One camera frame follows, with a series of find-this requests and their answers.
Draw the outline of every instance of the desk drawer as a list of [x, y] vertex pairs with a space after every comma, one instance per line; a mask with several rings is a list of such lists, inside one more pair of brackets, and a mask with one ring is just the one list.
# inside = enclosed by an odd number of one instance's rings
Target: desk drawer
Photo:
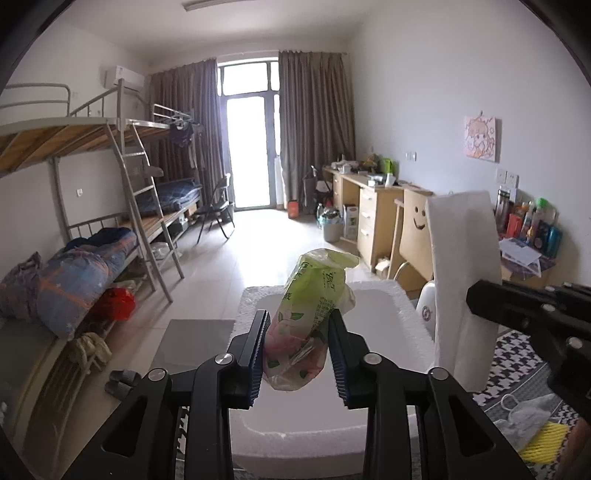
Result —
[[375, 226], [375, 211], [359, 209], [359, 228], [373, 232]]
[[376, 205], [378, 204], [378, 194], [369, 189], [361, 189], [359, 192], [359, 211], [375, 215]]
[[360, 225], [357, 232], [357, 250], [359, 250], [359, 255], [365, 260], [365, 263], [370, 268], [373, 268], [372, 252], [374, 250], [374, 232]]

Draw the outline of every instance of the yellow mesh bag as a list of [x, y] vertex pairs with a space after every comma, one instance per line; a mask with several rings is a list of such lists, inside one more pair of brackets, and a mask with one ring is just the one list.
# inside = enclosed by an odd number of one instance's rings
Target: yellow mesh bag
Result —
[[568, 425], [552, 423], [549, 421], [546, 422], [546, 425], [544, 425], [526, 447], [519, 452], [519, 456], [527, 462], [554, 462], [568, 431]]

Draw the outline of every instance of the wall socket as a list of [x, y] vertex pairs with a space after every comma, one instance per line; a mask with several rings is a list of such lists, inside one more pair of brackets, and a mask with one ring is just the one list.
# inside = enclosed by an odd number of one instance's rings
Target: wall socket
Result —
[[517, 188], [517, 184], [519, 183], [519, 175], [517, 173], [513, 173], [511, 171], [507, 172], [507, 185], [509, 187]]
[[495, 184], [496, 185], [507, 185], [508, 187], [512, 187], [514, 189], [517, 188], [519, 183], [519, 175], [517, 173], [513, 173], [512, 171], [506, 171], [504, 168], [497, 168], [495, 174]]

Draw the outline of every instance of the bucket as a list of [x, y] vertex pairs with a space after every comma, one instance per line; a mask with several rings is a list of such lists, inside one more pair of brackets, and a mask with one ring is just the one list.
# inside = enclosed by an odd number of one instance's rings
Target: bucket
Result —
[[324, 236], [325, 242], [331, 244], [338, 242], [340, 240], [341, 235], [343, 235], [343, 224], [341, 222], [323, 223], [322, 235]]

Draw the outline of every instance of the thermos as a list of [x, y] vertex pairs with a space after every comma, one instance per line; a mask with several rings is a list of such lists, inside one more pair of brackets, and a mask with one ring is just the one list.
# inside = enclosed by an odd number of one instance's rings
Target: thermos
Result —
[[560, 241], [562, 240], [562, 232], [556, 227], [551, 226], [548, 231], [548, 237], [546, 242], [545, 255], [548, 258], [556, 258], [558, 254], [558, 248], [560, 247]]

